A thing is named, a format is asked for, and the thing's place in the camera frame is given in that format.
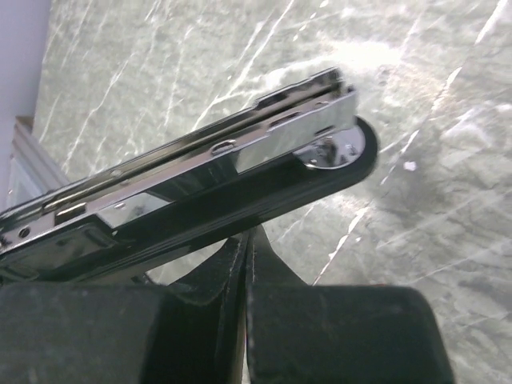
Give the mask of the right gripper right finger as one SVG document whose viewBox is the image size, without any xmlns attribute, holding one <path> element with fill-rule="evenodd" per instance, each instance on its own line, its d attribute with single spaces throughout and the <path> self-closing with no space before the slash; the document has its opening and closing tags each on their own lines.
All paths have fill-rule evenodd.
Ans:
<svg viewBox="0 0 512 384">
<path fill-rule="evenodd" d="M 452 383 L 428 301 L 390 285 L 312 286 L 263 230 L 247 248 L 246 356 L 253 383 Z"/>
</svg>

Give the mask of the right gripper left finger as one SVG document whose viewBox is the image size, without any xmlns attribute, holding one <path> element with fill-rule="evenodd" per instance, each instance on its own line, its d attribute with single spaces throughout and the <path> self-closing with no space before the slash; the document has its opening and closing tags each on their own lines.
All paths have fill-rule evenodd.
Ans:
<svg viewBox="0 0 512 384">
<path fill-rule="evenodd" d="M 239 383 L 246 237 L 168 285 L 1 290 L 4 383 Z"/>
</svg>

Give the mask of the black stapler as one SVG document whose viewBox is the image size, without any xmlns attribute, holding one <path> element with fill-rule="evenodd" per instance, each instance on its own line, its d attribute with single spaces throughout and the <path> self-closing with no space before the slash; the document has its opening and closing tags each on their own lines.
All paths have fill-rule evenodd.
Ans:
<svg viewBox="0 0 512 384">
<path fill-rule="evenodd" d="M 378 137 L 336 68 L 5 211 L 1 281 L 124 282 L 364 180 Z"/>
</svg>

